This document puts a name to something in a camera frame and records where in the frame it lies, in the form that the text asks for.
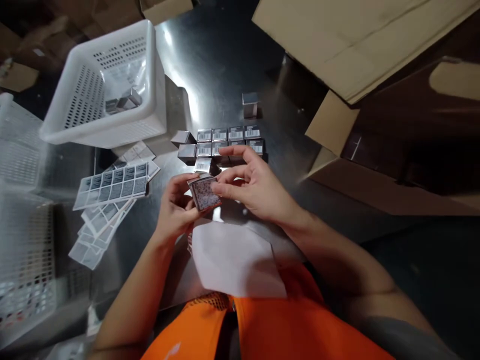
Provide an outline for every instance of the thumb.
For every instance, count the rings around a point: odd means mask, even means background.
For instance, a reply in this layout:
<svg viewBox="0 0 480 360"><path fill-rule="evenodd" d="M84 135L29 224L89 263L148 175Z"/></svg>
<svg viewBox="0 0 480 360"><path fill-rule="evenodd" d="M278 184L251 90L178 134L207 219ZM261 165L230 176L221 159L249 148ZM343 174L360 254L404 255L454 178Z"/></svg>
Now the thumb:
<svg viewBox="0 0 480 360"><path fill-rule="evenodd" d="M239 202L243 203L245 198L245 191L244 187L230 185L226 183L219 183L219 182L212 182L211 190L214 194L221 196L222 198L238 200Z"/></svg>

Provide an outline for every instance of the orange vest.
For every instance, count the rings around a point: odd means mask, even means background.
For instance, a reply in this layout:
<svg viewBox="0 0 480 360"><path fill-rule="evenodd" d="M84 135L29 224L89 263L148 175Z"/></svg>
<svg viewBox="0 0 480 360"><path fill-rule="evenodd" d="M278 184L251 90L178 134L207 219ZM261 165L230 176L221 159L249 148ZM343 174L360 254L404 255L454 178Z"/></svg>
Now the orange vest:
<svg viewBox="0 0 480 360"><path fill-rule="evenodd" d="M280 271L288 298L233 298L243 360L392 359L336 317L302 265ZM228 306L194 300L150 345L142 360L214 360Z"/></svg>

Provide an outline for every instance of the metal table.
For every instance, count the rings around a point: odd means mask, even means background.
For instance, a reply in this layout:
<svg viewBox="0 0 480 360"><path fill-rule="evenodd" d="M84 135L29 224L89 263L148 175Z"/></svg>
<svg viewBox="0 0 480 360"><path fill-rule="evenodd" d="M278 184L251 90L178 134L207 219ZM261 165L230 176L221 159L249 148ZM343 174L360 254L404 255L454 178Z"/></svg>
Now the metal table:
<svg viewBox="0 0 480 360"><path fill-rule="evenodd" d="M170 130L248 124L260 126L268 163L298 203L334 229L361 243L403 229L418 218L393 217L305 179L320 146L305 131L327 89L297 64L252 21L257 1L202 4L156 27L156 43L167 79ZM258 92L262 118L244 120L242 93ZM137 201L92 274L92 300L104 311L131 273L155 227L160 199L169 179L193 171L177 159L165 137L145 141L158 156L161 172L150 183L150 196ZM283 232L245 215L229 203L213 217L273 231L275 255L286 262L302 254ZM176 245L161 307L202 291L186 242Z"/></svg>

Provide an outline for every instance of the white crate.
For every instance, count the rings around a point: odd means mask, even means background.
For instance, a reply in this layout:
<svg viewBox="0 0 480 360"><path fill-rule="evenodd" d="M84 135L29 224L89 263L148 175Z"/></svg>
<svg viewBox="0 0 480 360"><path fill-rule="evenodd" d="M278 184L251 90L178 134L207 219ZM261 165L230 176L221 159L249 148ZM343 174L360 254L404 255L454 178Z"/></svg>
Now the white crate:
<svg viewBox="0 0 480 360"><path fill-rule="evenodd" d="M105 100L134 86L142 104L108 115ZM40 138L112 149L167 132L165 73L148 20L75 46L65 63Z"/></svg>
<svg viewBox="0 0 480 360"><path fill-rule="evenodd" d="M0 179L20 191L33 191L39 180L40 162L46 143L39 138L43 122L0 94Z"/></svg>
<svg viewBox="0 0 480 360"><path fill-rule="evenodd" d="M52 202L0 183L0 350L57 306Z"/></svg>

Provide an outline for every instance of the small square box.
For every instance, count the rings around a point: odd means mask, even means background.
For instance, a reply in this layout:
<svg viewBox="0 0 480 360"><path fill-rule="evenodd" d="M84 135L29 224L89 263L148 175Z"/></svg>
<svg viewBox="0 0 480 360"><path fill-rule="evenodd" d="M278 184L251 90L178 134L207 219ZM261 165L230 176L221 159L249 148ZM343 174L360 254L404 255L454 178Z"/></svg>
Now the small square box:
<svg viewBox="0 0 480 360"><path fill-rule="evenodd" d="M193 169L194 173L199 174L210 174L212 176L217 176L222 171L215 163L215 160L211 157L197 157L195 162L195 168Z"/></svg>
<svg viewBox="0 0 480 360"><path fill-rule="evenodd" d="M196 145L197 158L209 158L212 156L212 143L202 142Z"/></svg>
<svg viewBox="0 0 480 360"><path fill-rule="evenodd" d="M178 158L188 166L195 165L197 154L196 144L180 144L178 146Z"/></svg>
<svg viewBox="0 0 480 360"><path fill-rule="evenodd" d="M230 159L228 156L220 155L219 148L226 148L228 145L228 141L212 142L211 144L211 155L214 158L215 162L218 164L218 166L223 168L230 165Z"/></svg>
<svg viewBox="0 0 480 360"><path fill-rule="evenodd" d="M212 132L212 141L213 142L220 142L220 141L227 141L227 131L226 127L213 129Z"/></svg>
<svg viewBox="0 0 480 360"><path fill-rule="evenodd" d="M243 103L243 118L255 119L259 110L259 95L256 92L249 92L241 95Z"/></svg>
<svg viewBox="0 0 480 360"><path fill-rule="evenodd" d="M260 128L258 125L245 126L245 140L260 139Z"/></svg>
<svg viewBox="0 0 480 360"><path fill-rule="evenodd" d="M256 139L256 140L247 140L246 144L251 147L258 155L261 157L264 154L264 140L263 139Z"/></svg>
<svg viewBox="0 0 480 360"><path fill-rule="evenodd" d="M197 141L195 140L194 136L190 131L186 130L179 130L175 133L175 135L171 138L171 143L175 145L177 148L181 144L196 144Z"/></svg>
<svg viewBox="0 0 480 360"><path fill-rule="evenodd" d="M243 140L244 139L244 127L236 126L228 128L228 141Z"/></svg>
<svg viewBox="0 0 480 360"><path fill-rule="evenodd" d="M212 129L200 129L196 134L197 143L210 143L212 141Z"/></svg>

